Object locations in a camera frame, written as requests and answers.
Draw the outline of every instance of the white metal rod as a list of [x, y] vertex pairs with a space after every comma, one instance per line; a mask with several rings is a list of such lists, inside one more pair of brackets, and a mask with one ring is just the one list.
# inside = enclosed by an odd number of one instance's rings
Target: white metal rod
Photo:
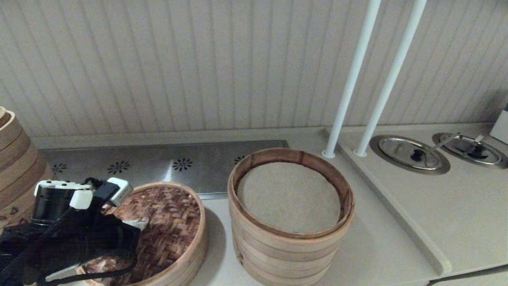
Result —
[[344, 91], [342, 92], [339, 108], [337, 109], [337, 115], [335, 116], [335, 121], [333, 122], [330, 138], [328, 139], [328, 145], [326, 146], [326, 150], [321, 152], [324, 157], [335, 157], [333, 151], [335, 150], [335, 145], [339, 139], [340, 128], [342, 128], [342, 124], [344, 123], [344, 118], [346, 116], [347, 107], [349, 106], [351, 100], [351, 95], [355, 89], [356, 80], [358, 79], [360, 68], [362, 67], [365, 51], [369, 45], [370, 34], [372, 34], [372, 29], [374, 28], [374, 23], [376, 22], [377, 12], [379, 10], [380, 4], [381, 0], [369, 1], [367, 13], [365, 14], [365, 19], [363, 21], [362, 31], [360, 32], [360, 37], [358, 38], [358, 43], [356, 44], [355, 55], [353, 56], [353, 61], [351, 62], [350, 72], [347, 76], [347, 81], [344, 86]]
[[397, 54], [395, 55], [392, 67], [390, 68], [390, 72], [388, 73], [388, 76], [386, 78], [385, 85], [381, 90], [379, 99], [377, 100], [376, 106], [374, 108], [374, 112], [372, 113], [369, 123], [367, 124], [367, 128], [363, 133], [362, 140], [360, 141], [358, 148], [354, 151], [355, 154], [360, 157], [367, 156], [365, 150], [367, 150], [367, 146], [369, 144], [370, 139], [372, 138], [374, 129], [376, 128], [376, 125], [379, 122], [379, 118], [381, 117], [381, 113], [383, 112], [386, 102], [390, 97], [393, 85], [395, 84], [400, 69], [402, 68], [402, 64], [404, 63], [404, 59], [406, 58], [407, 51], [411, 46], [411, 41], [413, 39], [413, 36], [415, 35], [416, 28], [418, 27], [418, 23], [420, 22], [420, 18], [422, 17], [426, 3], [427, 0], [415, 1], [415, 4], [411, 11], [411, 15], [409, 17], [409, 21], [407, 22], [406, 30], [404, 31], [404, 35], [402, 36], [402, 40], [400, 41]]

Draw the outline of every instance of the countertop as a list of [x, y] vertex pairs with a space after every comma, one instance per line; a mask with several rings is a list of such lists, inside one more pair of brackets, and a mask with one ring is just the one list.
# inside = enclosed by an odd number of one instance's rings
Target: countertop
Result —
[[[324, 128], [198, 131], [34, 138], [41, 149], [285, 139], [290, 148], [320, 155]], [[342, 172], [356, 198], [356, 214], [336, 258], [318, 285], [426, 285], [439, 276], [410, 237], [376, 198], [345, 156], [326, 159]], [[192, 286], [261, 285], [236, 260], [226, 199], [204, 200], [210, 245]], [[77, 282], [73, 285], [84, 285]]]
[[[461, 132], [508, 154], [508, 146], [489, 136], [492, 125], [383, 126], [381, 134], [409, 137], [433, 146], [438, 132]], [[341, 134], [341, 146], [352, 150], [361, 130]], [[367, 157], [352, 155], [391, 203], [400, 204], [451, 262], [449, 275], [508, 264], [508, 169], [490, 169], [440, 150], [450, 162], [448, 173], [416, 174], [387, 163], [369, 147]]]

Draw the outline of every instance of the white paneled wall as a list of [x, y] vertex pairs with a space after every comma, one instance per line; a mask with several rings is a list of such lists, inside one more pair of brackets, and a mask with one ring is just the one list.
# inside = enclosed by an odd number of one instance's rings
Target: white paneled wall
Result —
[[[3, 0], [0, 105], [31, 136], [331, 125], [367, 0]], [[383, 0], [346, 117], [365, 125], [412, 1]], [[491, 122], [508, 2], [429, 0], [381, 124]]]

